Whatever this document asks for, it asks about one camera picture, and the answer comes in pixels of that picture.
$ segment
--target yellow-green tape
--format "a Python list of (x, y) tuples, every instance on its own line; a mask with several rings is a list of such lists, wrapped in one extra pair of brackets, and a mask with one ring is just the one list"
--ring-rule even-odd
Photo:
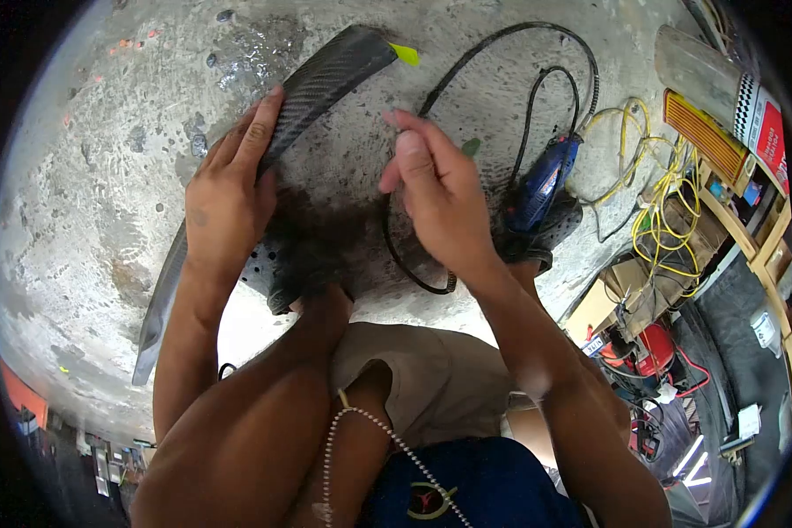
[(392, 42), (390, 42), (389, 44), (394, 50), (396, 50), (397, 57), (407, 62), (411, 66), (420, 65), (420, 54), (417, 53), (414, 48), (408, 48), (407, 46), (400, 46), (399, 44), (393, 44)]

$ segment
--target shoe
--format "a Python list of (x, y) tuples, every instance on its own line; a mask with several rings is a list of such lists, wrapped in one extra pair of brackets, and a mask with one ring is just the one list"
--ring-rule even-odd
[(496, 251), (506, 264), (539, 261), (539, 276), (551, 269), (554, 260), (551, 252), (578, 229), (582, 219), (581, 204), (560, 189), (534, 233), (506, 231), (496, 238)]
[(283, 315), (296, 299), (325, 291), (329, 284), (342, 285), (345, 268), (326, 244), (275, 220), (246, 259), (240, 280), (267, 298), (273, 315)]

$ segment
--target yellow cable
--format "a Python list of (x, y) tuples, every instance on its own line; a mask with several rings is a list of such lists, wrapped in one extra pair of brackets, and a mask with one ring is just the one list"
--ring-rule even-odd
[[(644, 116), (643, 123), (640, 123), (634, 115), (632, 115), (631, 111), (634, 107), (634, 104), (638, 105), (642, 111)], [(695, 288), (690, 292), (684, 292), (682, 294), (683, 297), (692, 297), (698, 291), (700, 284), (698, 283), (697, 279), (701, 276), (701, 269), (698, 268), (698, 262), (695, 257), (695, 252), (689, 246), (689, 239), (695, 232), (697, 227), (698, 218), (701, 216), (701, 200), (699, 199), (698, 193), (700, 188), (700, 183), (698, 182), (698, 156), (697, 150), (695, 149), (692, 144), (686, 140), (683, 136), (678, 136), (678, 140), (676, 143), (672, 143), (666, 138), (662, 138), (659, 136), (652, 136), (651, 135), (651, 127), (650, 127), (650, 119), (649, 119), (649, 110), (645, 106), (643, 100), (640, 100), (637, 97), (629, 97), (625, 102), (624, 108), (606, 108), (602, 111), (596, 113), (593, 118), (591, 119), (590, 123), (587, 127), (583, 130), (582, 136), (586, 137), (586, 135), (591, 132), (593, 126), (598, 121), (602, 121), (602, 119), (606, 116), (611, 115), (622, 115), (622, 131), (620, 135), (620, 146), (619, 146), (619, 173), (620, 177), (616, 181), (616, 183), (608, 189), (606, 193), (602, 196), (591, 202), (592, 206), (598, 206), (603, 204), (606, 200), (616, 194), (622, 187), (630, 187), (632, 183), (632, 178), (634, 176), (634, 172), (638, 169), (639, 165), (642, 161), (647, 157), (650, 156), (654, 159), (655, 163), (664, 171), (664, 175), (654, 184), (652, 187), (652, 199), (651, 203), (648, 204), (642, 211), (640, 211), (637, 218), (634, 219), (634, 224), (631, 227), (631, 238), (632, 243), (634, 245), (634, 251), (640, 256), (640, 258), (644, 259), (646, 262), (651, 264), (651, 270), (649, 271), (649, 280), (652, 282), (652, 286), (654, 285), (654, 276), (655, 272), (658, 268), (665, 269), (667, 271), (671, 271), (672, 273), (690, 277), (695, 280)], [(625, 166), (625, 157), (626, 157), (626, 143), (627, 143), (627, 127), (630, 123), (634, 124), (637, 132), (639, 133), (639, 140), (637, 142), (637, 147), (634, 153), (634, 159)], [(655, 152), (655, 145), (657, 144), (666, 144), (669, 146), (669, 149), (672, 151), (672, 158), (671, 163), (669, 166), (664, 166), (660, 160), (656, 156)], [(681, 164), (681, 160), (686, 158), (686, 162)], [(686, 178), (684, 174), (686, 171), (692, 168), (693, 178), (692, 180)], [(687, 186), (689, 187), (690, 191), (692, 192), (693, 198), (691, 201), (687, 202), (686, 198), (683, 196), (681, 189)], [(689, 230), (686, 234), (679, 234), (669, 223), (665, 220), (664, 217), (664, 210), (665, 210), (665, 201), (667, 198), (672, 196), (673, 194), (677, 194), (679, 202), (683, 204), (683, 207), (689, 212), (692, 216), (692, 220), (689, 226)], [(646, 231), (640, 231), (640, 226), (642, 225), (645, 218), (650, 218), (650, 227)], [(677, 245), (669, 245), (663, 241), (663, 236), (671, 236), (678, 240)], [(649, 257), (643, 251), (640, 250), (639, 241), (641, 238), (651, 236), (655, 242), (655, 254), (653, 257)], [(680, 249), (686, 248), (686, 251), (689, 253), (690, 259), (693, 261), (693, 271), (686, 272), (681, 269), (675, 269), (667, 264), (663, 264), (660, 260), (660, 252), (675, 252)]]

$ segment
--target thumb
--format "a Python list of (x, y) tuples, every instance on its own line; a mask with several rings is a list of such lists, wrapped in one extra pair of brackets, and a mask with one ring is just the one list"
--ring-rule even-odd
[(432, 153), (419, 133), (406, 130), (399, 135), (396, 163), (414, 209), (445, 199), (446, 189), (437, 179)]

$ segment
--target khaki shorts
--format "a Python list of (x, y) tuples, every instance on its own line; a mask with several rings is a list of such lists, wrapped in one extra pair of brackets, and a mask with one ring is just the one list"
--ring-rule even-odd
[(375, 360), (392, 371), (385, 409), (393, 431), (410, 447), (504, 433), (516, 387), (493, 346), (448, 330), (352, 323), (334, 354), (333, 392)]

